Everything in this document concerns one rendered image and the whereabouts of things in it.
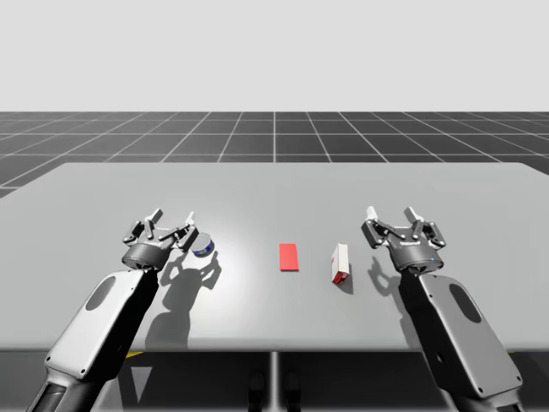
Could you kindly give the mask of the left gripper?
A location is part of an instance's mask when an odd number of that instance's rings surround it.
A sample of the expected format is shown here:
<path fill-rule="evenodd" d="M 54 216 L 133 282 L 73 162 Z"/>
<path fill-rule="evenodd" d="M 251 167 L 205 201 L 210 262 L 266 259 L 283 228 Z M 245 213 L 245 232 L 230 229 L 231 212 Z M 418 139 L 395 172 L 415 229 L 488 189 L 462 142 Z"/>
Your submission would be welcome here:
<path fill-rule="evenodd" d="M 191 211 L 182 227 L 177 227 L 167 237 L 164 229 L 154 229 L 163 211 L 157 208 L 143 220 L 133 221 L 123 236 L 123 243 L 129 249 L 122 256 L 122 263 L 132 269 L 162 270 L 168 261 L 172 248 L 188 251 L 195 242 L 199 231 L 196 227 L 195 212 Z"/>

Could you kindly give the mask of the pink pad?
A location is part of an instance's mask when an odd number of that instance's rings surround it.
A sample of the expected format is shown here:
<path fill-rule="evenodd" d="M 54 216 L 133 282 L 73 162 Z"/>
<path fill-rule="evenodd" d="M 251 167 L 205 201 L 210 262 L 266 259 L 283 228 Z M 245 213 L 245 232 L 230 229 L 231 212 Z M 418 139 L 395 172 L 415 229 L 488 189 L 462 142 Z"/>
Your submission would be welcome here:
<path fill-rule="evenodd" d="M 279 267 L 281 271 L 298 271 L 299 260 L 295 244 L 279 244 Z"/>

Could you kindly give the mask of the red and white carton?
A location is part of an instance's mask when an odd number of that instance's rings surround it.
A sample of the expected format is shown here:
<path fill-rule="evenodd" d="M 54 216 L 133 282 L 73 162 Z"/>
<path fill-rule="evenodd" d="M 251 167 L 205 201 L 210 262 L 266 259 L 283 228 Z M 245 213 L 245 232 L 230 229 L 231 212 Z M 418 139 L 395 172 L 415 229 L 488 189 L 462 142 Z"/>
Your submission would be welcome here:
<path fill-rule="evenodd" d="M 348 245 L 338 243 L 331 256 L 331 281 L 343 283 L 350 276 Z"/>

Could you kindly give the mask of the blue can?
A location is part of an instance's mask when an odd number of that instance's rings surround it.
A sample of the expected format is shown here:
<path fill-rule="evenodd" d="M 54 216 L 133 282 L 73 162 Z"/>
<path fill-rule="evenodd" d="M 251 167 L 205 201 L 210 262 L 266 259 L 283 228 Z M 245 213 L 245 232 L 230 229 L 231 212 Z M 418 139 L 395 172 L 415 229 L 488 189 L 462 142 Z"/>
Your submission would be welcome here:
<path fill-rule="evenodd" d="M 196 257 L 207 256 L 214 249 L 214 242 L 208 233 L 199 233 L 190 250 Z"/>

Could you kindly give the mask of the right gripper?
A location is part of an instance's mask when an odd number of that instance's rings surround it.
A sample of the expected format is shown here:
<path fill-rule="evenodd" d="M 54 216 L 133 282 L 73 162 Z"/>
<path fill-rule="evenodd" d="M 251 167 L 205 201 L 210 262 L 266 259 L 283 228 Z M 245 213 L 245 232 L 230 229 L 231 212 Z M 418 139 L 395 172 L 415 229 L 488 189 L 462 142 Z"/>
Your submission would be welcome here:
<path fill-rule="evenodd" d="M 373 206 L 366 209 L 366 218 L 361 229 L 372 249 L 385 242 L 389 256 L 398 272 L 410 270 L 413 273 L 428 273 L 443 268 L 443 260 L 437 249 L 447 243 L 434 221 L 427 221 L 412 207 L 404 210 L 411 227 L 391 227 L 379 220 Z"/>

